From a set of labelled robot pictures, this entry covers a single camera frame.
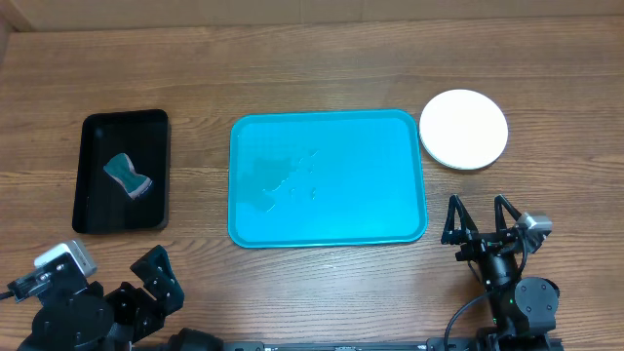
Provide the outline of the light blue plate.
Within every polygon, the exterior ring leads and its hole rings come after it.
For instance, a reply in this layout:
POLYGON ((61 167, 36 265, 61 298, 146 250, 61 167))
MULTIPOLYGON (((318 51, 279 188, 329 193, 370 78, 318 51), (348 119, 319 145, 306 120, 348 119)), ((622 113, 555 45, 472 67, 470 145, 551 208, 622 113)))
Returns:
POLYGON ((440 164, 461 171, 488 167, 504 152, 505 146, 496 144, 424 144, 429 155, 440 164))

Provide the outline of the white plate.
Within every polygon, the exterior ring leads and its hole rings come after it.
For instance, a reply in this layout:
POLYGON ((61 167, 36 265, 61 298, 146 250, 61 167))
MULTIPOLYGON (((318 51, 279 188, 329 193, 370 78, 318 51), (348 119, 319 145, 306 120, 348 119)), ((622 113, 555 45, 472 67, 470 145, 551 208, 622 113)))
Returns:
POLYGON ((471 90, 442 92, 429 100, 420 119, 424 144, 504 145, 509 128, 502 109, 489 97, 471 90))

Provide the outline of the green and white sponge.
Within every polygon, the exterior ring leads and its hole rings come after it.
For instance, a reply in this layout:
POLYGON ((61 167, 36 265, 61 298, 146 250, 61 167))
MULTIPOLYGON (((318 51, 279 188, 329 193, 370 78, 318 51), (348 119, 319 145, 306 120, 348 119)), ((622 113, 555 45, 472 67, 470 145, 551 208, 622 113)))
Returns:
POLYGON ((131 200, 139 198, 152 185, 152 179, 136 172, 135 166, 126 153, 112 157, 103 170, 114 179, 131 200))

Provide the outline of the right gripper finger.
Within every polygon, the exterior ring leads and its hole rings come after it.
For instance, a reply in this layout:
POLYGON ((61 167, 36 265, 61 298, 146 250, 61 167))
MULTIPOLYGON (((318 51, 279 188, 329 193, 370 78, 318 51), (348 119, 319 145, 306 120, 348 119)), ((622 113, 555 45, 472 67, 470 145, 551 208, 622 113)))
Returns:
POLYGON ((503 194, 497 195, 494 198, 495 230, 497 233, 506 232, 508 229, 503 211, 506 211, 515 221, 522 215, 503 194))
POLYGON ((479 230, 457 194, 448 200, 448 214, 441 237, 443 245, 460 245, 472 241, 479 230))

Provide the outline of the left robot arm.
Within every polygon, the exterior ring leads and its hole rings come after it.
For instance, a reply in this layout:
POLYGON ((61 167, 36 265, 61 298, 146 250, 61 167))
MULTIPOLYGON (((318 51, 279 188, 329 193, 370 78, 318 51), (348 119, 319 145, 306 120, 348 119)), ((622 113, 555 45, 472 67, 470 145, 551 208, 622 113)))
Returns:
POLYGON ((160 245, 131 266, 141 288, 123 282, 106 293, 99 282, 90 283, 97 265, 80 240, 55 245, 34 266, 2 295, 16 302, 36 297, 42 304, 20 350, 134 350, 183 306, 184 292, 160 245))

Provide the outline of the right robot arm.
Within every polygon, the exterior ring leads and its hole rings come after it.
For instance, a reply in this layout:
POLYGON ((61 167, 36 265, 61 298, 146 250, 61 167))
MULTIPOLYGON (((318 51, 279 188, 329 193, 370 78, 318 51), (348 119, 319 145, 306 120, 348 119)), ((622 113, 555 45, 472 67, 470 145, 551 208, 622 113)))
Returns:
POLYGON ((455 259, 465 262, 485 292, 460 307, 450 318, 442 350, 562 350, 549 337, 556 328, 561 292, 551 280, 524 277, 527 259, 553 229, 545 214, 522 213, 500 194, 494 198, 495 230, 481 233, 458 195, 448 200, 441 243, 458 246, 455 259), (485 301, 493 325, 472 338, 452 338, 455 322, 468 309, 485 301))

